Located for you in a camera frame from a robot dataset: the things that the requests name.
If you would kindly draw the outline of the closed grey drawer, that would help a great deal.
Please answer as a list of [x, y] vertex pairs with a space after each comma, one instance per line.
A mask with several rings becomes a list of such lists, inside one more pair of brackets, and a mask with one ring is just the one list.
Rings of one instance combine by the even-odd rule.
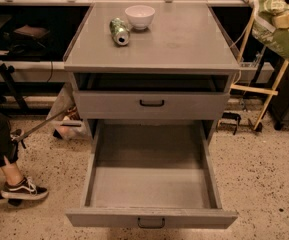
[[228, 93], [74, 91], [84, 119], [215, 120], [222, 116]]

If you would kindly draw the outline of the white ceramic bowl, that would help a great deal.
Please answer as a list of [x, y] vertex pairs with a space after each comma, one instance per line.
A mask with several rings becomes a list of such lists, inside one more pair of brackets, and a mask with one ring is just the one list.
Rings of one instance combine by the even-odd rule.
[[137, 29], [146, 29], [153, 21], [155, 9], [147, 5], [134, 5], [125, 9], [129, 24]]

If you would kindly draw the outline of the green jalapeno chip bag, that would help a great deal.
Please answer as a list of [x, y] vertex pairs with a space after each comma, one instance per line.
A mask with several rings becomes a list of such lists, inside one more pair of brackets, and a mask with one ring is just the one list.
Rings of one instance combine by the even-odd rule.
[[277, 28], [273, 18], [289, 12], [284, 0], [254, 0], [252, 35], [267, 48], [289, 62], [289, 28]]

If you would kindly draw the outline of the black and white sneaker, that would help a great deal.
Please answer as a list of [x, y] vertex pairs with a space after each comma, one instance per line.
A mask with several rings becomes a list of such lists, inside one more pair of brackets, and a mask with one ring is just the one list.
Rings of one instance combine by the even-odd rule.
[[37, 186], [31, 177], [25, 177], [16, 185], [5, 183], [1, 195], [5, 199], [36, 201], [45, 198], [48, 195], [48, 190]]

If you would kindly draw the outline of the open grey drawer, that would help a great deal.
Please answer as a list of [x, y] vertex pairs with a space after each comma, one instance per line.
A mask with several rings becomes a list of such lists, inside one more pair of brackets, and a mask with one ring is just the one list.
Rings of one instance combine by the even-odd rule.
[[226, 229], [203, 125], [104, 122], [96, 129], [77, 227]]

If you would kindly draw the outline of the grey drawer cabinet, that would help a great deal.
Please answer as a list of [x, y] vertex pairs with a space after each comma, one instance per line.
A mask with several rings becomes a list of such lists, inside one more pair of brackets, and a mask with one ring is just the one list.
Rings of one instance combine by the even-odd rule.
[[[207, 5], [156, 2], [152, 24], [119, 46], [109, 23], [128, 6], [97, 2], [88, 11], [64, 63], [73, 92], [229, 94], [239, 67]], [[220, 118], [196, 121], [212, 135]]]

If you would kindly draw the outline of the green soda can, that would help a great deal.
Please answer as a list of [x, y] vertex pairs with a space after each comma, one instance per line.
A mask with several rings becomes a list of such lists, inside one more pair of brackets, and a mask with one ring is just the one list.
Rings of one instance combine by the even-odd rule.
[[123, 20], [120, 18], [112, 19], [109, 28], [112, 39], [117, 45], [125, 46], [129, 43], [130, 31]]

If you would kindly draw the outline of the clear plastic bag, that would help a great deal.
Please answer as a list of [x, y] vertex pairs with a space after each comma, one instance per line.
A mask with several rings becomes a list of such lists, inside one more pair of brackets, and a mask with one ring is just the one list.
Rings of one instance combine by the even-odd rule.
[[51, 125], [57, 132], [57, 136], [64, 140], [88, 138], [85, 123], [77, 112], [70, 83], [63, 85], [47, 118], [52, 118]]

